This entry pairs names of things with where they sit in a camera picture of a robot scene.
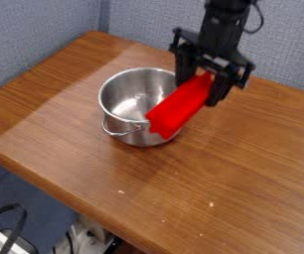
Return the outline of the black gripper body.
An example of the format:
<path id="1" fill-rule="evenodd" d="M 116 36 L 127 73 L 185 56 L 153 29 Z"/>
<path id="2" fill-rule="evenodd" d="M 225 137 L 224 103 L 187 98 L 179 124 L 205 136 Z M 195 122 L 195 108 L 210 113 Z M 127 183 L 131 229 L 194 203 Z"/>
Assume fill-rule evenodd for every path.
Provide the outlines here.
<path id="1" fill-rule="evenodd" d="M 246 14 L 207 14 L 199 32 L 181 27 L 174 29 L 174 41 L 170 44 L 173 54 L 181 46 L 195 48 L 198 68 L 202 67 L 214 74 L 236 71 L 236 86 L 240 88 L 245 88 L 250 73 L 256 69 L 253 61 L 238 50 L 242 34 L 252 34 L 245 28 L 246 21 Z"/>

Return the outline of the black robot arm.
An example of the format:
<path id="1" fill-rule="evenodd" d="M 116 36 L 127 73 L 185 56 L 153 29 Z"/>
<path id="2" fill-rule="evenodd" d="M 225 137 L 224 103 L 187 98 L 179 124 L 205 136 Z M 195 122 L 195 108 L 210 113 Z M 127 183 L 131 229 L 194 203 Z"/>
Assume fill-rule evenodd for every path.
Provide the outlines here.
<path id="1" fill-rule="evenodd" d="M 174 29 L 169 51 L 175 55 L 175 79 L 181 86 L 198 68 L 214 75 L 206 105 L 214 107 L 228 97 L 230 89 L 245 88 L 254 62 L 240 52 L 244 33 L 256 34 L 264 26 L 258 0 L 206 0 L 201 31 Z"/>

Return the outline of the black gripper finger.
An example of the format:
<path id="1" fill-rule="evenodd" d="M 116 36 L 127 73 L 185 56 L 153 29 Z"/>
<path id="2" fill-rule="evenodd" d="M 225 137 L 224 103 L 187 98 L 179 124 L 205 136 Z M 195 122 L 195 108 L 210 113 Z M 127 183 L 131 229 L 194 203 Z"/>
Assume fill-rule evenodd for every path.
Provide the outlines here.
<path id="1" fill-rule="evenodd" d="M 220 72 L 215 75 L 206 105 L 214 107 L 228 96 L 232 87 L 237 84 L 238 74 L 236 71 Z"/>
<path id="2" fill-rule="evenodd" d="M 177 86 L 181 86 L 197 73 L 197 50 L 193 46 L 181 46 L 175 53 Z"/>

